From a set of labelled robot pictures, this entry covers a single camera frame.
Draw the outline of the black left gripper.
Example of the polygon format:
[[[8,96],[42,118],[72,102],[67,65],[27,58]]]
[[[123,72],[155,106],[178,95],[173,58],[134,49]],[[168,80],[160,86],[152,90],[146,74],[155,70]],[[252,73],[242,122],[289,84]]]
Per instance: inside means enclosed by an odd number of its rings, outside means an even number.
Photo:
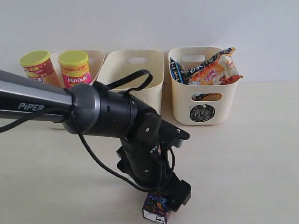
[[[191,185],[184,180],[180,180],[175,173],[172,173],[165,187],[160,190],[154,190],[152,193],[164,197],[166,199],[164,204],[170,210],[177,212],[191,198]]]

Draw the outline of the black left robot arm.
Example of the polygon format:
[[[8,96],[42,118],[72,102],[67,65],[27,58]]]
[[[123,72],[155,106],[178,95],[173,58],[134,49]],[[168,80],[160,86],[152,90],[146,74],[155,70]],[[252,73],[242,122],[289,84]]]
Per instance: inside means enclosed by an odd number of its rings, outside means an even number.
[[[174,173],[173,148],[190,135],[132,95],[152,79],[148,70],[139,70],[108,85],[95,81],[66,89],[1,71],[0,116],[12,122],[0,130],[6,132],[29,120],[61,123],[79,136],[103,169],[139,191],[163,195],[167,206],[177,211],[191,198],[191,186]],[[87,135],[121,141],[118,172],[95,155],[85,140]]]

